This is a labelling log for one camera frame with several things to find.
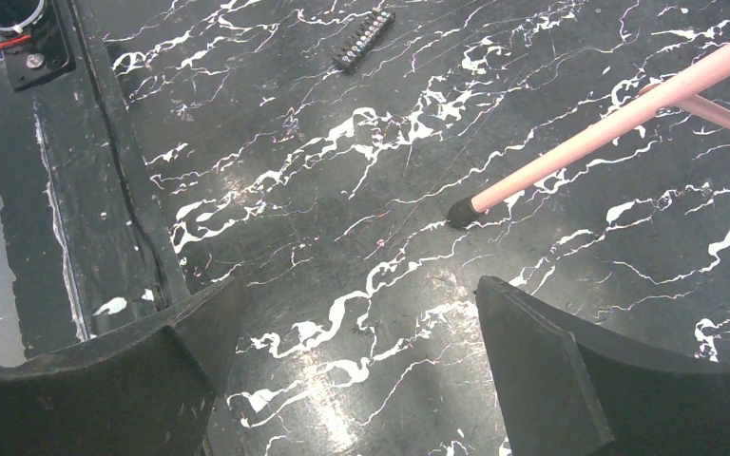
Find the pink object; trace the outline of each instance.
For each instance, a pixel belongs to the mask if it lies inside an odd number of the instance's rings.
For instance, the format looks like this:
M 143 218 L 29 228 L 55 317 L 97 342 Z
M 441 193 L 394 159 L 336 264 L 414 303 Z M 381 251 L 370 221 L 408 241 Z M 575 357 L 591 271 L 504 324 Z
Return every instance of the pink object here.
M 729 76 L 730 43 L 665 82 L 646 87 L 631 103 L 472 197 L 470 203 L 474 217 L 471 221 L 453 216 L 453 213 L 458 212 L 453 206 L 450 210 L 450 224 L 467 226 L 491 207 L 653 119 L 662 108 L 677 106 L 730 129 L 730 110 L 698 95 Z

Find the bolt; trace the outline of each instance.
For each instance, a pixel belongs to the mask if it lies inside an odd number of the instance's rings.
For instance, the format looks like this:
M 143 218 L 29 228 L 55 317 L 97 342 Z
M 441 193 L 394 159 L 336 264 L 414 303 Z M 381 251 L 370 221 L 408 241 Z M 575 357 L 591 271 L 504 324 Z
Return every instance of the bolt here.
M 27 56 L 27 68 L 37 69 L 43 65 L 43 54 L 30 54 Z

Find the marble table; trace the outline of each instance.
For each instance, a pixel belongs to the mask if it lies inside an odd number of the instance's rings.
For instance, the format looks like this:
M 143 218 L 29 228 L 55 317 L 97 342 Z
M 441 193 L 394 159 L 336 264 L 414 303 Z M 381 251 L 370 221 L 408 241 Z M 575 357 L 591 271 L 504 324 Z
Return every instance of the marble table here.
M 509 218 L 444 223 L 730 41 L 730 2 L 91 7 L 191 291 L 250 283 L 217 454 L 510 454 L 471 293 L 485 275 L 730 363 L 730 132 L 669 110 Z M 374 7 L 396 23 L 342 74 L 332 49 Z M 704 95 L 730 107 L 730 81 Z

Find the black pole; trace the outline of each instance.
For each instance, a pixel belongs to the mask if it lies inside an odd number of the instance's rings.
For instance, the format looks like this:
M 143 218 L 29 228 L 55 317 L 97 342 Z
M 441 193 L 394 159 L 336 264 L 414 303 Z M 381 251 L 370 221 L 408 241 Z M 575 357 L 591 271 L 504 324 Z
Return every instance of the black pole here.
M 9 29 L 26 21 L 42 0 L 0 0 L 0 28 Z

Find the rubber foot cap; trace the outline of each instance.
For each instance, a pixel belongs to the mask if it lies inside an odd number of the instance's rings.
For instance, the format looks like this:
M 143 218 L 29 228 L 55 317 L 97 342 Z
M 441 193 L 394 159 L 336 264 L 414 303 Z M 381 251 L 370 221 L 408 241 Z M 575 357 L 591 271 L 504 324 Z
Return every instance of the rubber foot cap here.
M 474 210 L 474 206 L 471 205 L 472 198 L 473 196 L 463 198 L 451 206 L 449 215 L 446 217 L 449 226 L 452 228 L 466 228 L 483 215 L 482 212 Z

